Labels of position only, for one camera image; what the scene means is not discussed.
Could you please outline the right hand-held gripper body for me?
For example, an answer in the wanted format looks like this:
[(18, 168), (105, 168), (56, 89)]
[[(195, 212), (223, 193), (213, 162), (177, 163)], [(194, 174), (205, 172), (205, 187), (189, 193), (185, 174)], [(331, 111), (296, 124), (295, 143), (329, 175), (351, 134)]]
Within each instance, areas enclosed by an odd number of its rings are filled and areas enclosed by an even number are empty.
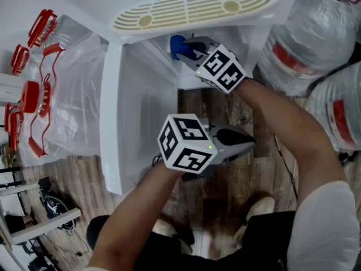
[(236, 56), (223, 44), (211, 51), (206, 61), (195, 71), (202, 82), (229, 94), (246, 76)]

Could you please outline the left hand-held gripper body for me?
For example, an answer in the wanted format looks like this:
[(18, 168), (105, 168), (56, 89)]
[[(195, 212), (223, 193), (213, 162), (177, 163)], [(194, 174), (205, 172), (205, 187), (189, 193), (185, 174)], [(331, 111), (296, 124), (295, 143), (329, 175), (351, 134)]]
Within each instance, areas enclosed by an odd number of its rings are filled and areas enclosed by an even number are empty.
[(168, 115), (157, 143), (166, 167), (183, 172), (183, 181), (204, 178), (226, 160), (215, 123), (194, 113)]

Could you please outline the person's right forearm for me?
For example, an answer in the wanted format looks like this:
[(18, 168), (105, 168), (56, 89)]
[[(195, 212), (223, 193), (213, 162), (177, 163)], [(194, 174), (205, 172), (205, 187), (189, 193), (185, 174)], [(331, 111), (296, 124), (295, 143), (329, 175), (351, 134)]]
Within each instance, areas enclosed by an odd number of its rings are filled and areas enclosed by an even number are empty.
[(253, 79), (234, 90), (290, 151), (298, 167), (297, 202), (331, 182), (345, 181), (344, 170), (323, 127), (288, 97)]

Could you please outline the person's left forearm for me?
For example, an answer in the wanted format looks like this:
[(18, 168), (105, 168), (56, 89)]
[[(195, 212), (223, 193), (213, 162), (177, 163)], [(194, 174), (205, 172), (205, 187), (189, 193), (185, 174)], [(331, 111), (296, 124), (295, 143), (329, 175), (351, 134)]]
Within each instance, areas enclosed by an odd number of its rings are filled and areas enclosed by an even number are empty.
[(171, 192), (184, 174), (163, 162), (153, 166), (102, 227), (84, 271), (133, 271)]

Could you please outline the large clear water bottle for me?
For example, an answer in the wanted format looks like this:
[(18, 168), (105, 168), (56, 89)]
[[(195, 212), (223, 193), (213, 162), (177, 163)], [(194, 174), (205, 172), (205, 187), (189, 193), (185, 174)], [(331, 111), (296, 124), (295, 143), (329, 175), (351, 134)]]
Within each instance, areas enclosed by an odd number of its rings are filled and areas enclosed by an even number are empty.
[(317, 84), (306, 110), (325, 129), (335, 148), (361, 151), (361, 61)]
[(288, 96), (345, 64), (354, 51), (361, 0), (295, 0), (283, 25), (274, 25), (257, 63), (266, 85)]

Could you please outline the beige slotted drip tray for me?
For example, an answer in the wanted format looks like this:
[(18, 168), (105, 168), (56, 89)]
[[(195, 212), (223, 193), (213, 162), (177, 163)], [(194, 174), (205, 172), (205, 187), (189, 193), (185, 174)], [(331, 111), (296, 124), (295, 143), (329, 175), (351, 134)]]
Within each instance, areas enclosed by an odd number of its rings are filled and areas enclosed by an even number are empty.
[(121, 10), (109, 28), (119, 36), (220, 24), (264, 13), (278, 0), (145, 0)]

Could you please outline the person's beige right shoe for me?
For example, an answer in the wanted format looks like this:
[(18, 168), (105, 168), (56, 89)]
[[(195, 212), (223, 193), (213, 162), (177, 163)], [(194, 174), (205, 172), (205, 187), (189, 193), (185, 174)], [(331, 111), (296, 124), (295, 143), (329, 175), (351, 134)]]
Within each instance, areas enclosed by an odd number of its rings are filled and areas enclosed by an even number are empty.
[(256, 201), (249, 209), (245, 220), (240, 225), (239, 229), (235, 232), (233, 236), (233, 244), (236, 248), (240, 249), (242, 247), (242, 238), (245, 234), (245, 231), (248, 228), (248, 223), (251, 217), (258, 215), (265, 215), (273, 213), (275, 206), (275, 200), (271, 196), (266, 196), (258, 201)]

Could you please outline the person's beige shoe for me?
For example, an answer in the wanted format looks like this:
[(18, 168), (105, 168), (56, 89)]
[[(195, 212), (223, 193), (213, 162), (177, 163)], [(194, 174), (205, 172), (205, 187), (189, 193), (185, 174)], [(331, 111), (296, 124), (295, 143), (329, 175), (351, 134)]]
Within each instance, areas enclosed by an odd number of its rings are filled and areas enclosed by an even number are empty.
[(248, 228), (248, 223), (251, 217), (258, 215), (265, 215), (273, 213), (275, 206), (275, 200), (271, 196), (266, 196), (258, 201), (256, 201), (249, 209), (245, 220), (240, 225), (239, 229), (235, 232), (233, 236), (233, 244), (236, 248), (240, 249), (242, 247), (242, 238), (245, 234), (245, 231)]
[(192, 245), (195, 242), (193, 231), (185, 225), (173, 225), (167, 220), (159, 218), (152, 231), (158, 235), (163, 235), (174, 239), (180, 243), (180, 251), (185, 255), (192, 255)]

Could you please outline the person's beige left shoe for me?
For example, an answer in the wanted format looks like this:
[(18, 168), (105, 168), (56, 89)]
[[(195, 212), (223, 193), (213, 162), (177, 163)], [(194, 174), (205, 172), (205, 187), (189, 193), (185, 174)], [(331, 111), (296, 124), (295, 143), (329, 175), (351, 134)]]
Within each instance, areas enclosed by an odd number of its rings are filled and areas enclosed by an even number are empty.
[(159, 218), (152, 231), (158, 235), (163, 235), (174, 239), (180, 243), (180, 251), (185, 255), (192, 255), (192, 245), (195, 242), (193, 231), (185, 225), (173, 225), (167, 220)]

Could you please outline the person's black trousers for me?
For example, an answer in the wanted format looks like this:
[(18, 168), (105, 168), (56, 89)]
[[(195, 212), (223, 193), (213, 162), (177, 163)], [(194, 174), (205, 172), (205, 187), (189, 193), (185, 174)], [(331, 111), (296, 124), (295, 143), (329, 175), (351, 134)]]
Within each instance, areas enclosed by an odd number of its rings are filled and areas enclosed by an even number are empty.
[(135, 263), (135, 271), (287, 271), (294, 211), (252, 216), (241, 248), (218, 260), (186, 255), (178, 238), (154, 232)]

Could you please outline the clear plastic bag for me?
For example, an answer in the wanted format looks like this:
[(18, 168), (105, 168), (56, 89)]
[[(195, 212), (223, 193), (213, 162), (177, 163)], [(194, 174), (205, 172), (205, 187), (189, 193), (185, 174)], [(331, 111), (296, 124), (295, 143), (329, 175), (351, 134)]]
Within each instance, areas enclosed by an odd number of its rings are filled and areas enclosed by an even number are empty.
[(22, 76), (28, 83), (17, 145), (25, 167), (100, 155), (100, 93), (107, 42), (61, 16)]

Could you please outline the white table frame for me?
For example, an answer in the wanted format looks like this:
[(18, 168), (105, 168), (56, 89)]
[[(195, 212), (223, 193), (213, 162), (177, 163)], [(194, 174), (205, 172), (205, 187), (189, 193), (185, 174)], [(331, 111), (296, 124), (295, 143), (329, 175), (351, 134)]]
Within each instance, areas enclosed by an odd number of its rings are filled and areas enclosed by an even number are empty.
[(3, 213), (0, 211), (0, 236), (3, 238), (5, 244), (13, 246), (52, 231), (53, 229), (56, 229), (69, 221), (75, 220), (80, 216), (81, 210), (79, 208), (74, 208), (60, 216), (54, 217), (45, 222), (40, 222), (35, 226), (11, 234), (6, 225)]

